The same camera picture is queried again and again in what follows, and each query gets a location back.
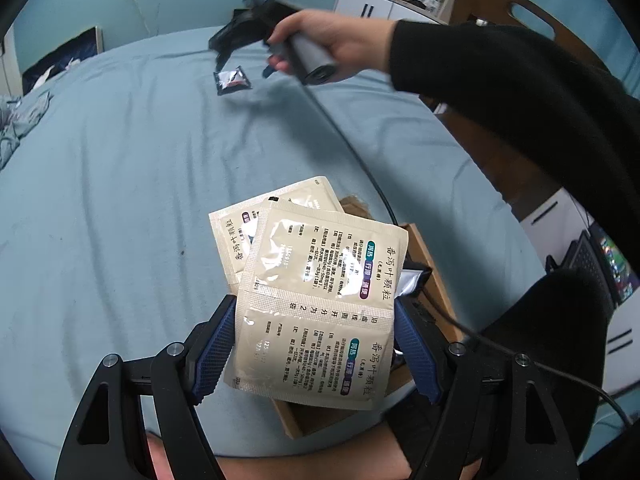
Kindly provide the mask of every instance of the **bed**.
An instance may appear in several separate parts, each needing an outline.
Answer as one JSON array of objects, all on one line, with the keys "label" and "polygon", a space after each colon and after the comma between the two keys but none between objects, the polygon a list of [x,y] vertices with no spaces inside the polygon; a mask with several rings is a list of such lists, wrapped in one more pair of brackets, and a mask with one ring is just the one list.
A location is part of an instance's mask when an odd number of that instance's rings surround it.
[{"label": "bed", "polygon": [[[52,95],[0,171],[0,428],[37,480],[53,478],[104,355],[141,358],[184,340],[227,292],[209,212],[322,174],[338,197],[356,194],[388,221],[299,84],[261,78],[263,47],[228,64],[241,64],[254,88],[216,94],[213,33],[108,51],[22,104]],[[369,72],[311,91],[399,221],[417,223],[462,321],[487,325],[543,275],[510,208],[415,96]],[[156,430],[150,399],[143,409]],[[220,383],[198,407],[214,452],[235,456],[325,447],[375,424],[380,411],[290,440],[268,399]]]}]

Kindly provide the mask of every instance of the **human hand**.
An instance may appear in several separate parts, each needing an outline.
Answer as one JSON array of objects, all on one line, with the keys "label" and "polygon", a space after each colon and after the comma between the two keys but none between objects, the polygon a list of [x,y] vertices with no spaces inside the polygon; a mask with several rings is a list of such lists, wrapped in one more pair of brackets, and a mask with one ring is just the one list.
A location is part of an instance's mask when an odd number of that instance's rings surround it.
[{"label": "human hand", "polygon": [[[304,32],[324,46],[338,62],[332,81],[346,79],[366,68],[388,72],[389,49],[396,22],[349,18],[324,10],[300,10],[276,25],[268,43],[281,43],[295,32]],[[291,74],[289,63],[271,56],[269,65]]]}]

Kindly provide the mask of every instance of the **metal screw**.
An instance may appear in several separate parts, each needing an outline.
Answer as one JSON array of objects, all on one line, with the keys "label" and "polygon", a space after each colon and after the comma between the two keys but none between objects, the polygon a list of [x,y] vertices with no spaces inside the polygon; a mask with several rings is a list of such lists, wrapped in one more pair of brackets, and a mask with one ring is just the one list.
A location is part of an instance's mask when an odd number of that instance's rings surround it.
[{"label": "metal screw", "polygon": [[462,343],[451,343],[449,345],[449,352],[460,357],[466,353],[466,347]]},{"label": "metal screw", "polygon": [[118,362],[119,358],[120,357],[118,356],[118,354],[109,354],[105,356],[105,358],[102,360],[102,364],[105,365],[107,368],[111,368],[114,364]]},{"label": "metal screw", "polygon": [[166,352],[172,356],[180,355],[183,350],[184,350],[184,345],[182,343],[171,343],[166,348]]},{"label": "metal screw", "polygon": [[526,354],[516,354],[516,362],[520,366],[529,366],[531,364],[531,359]]}]

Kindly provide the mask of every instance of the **black shorts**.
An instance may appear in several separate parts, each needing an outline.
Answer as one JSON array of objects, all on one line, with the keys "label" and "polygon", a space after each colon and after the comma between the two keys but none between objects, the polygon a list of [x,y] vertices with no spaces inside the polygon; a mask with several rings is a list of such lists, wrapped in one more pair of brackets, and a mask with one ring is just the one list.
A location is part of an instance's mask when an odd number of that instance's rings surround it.
[{"label": "black shorts", "polygon": [[[535,283],[505,314],[482,334],[507,348],[528,354],[535,361],[602,385],[604,347],[609,314],[594,283],[573,270],[558,270]],[[478,347],[478,352],[495,355]],[[591,431],[598,396],[583,386],[543,372],[576,456]],[[481,399],[478,417],[490,402]],[[412,469],[433,437],[442,408],[432,406],[417,390],[385,415]],[[466,463],[482,456],[485,436],[474,435]]]}]

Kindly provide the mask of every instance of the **black sleeve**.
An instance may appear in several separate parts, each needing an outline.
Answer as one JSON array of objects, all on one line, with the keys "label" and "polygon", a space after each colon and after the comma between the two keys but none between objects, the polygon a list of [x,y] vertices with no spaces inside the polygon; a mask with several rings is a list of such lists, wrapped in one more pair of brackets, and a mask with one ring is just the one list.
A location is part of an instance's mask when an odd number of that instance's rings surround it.
[{"label": "black sleeve", "polygon": [[523,27],[398,22],[397,90],[446,102],[541,166],[640,270],[640,106],[615,78]]}]

